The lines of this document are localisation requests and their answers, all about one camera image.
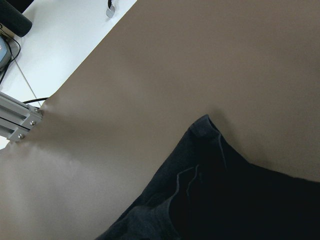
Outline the white table cover sheet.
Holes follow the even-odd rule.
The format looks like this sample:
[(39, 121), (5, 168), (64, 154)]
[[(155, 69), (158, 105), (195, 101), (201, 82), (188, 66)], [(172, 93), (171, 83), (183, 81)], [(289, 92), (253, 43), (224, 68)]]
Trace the white table cover sheet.
[(135, 3), (112, 1), (109, 18), (106, 0), (33, 1), (23, 12), (31, 30), (11, 44), (20, 53), (0, 91), (21, 102), (51, 97)]

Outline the black printed t-shirt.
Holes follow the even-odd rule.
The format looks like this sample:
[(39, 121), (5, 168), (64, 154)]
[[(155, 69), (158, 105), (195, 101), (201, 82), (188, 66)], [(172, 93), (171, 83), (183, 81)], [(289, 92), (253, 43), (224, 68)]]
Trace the black printed t-shirt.
[(317, 240), (320, 185), (246, 161), (209, 116), (185, 132), (102, 240)]

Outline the aluminium profile post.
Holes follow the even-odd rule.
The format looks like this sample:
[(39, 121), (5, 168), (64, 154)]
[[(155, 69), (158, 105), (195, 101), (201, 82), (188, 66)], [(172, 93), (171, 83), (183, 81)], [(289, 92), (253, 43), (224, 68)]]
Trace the aluminium profile post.
[(42, 111), (9, 95), (0, 93), (0, 135), (19, 142), (43, 119)]

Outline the blue white teach pendant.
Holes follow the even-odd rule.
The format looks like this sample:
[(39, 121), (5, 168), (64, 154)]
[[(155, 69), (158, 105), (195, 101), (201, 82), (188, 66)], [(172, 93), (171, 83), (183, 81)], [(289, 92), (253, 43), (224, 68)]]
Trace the blue white teach pendant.
[(8, 42), (0, 37), (0, 71), (3, 72), (12, 60), (12, 50)]

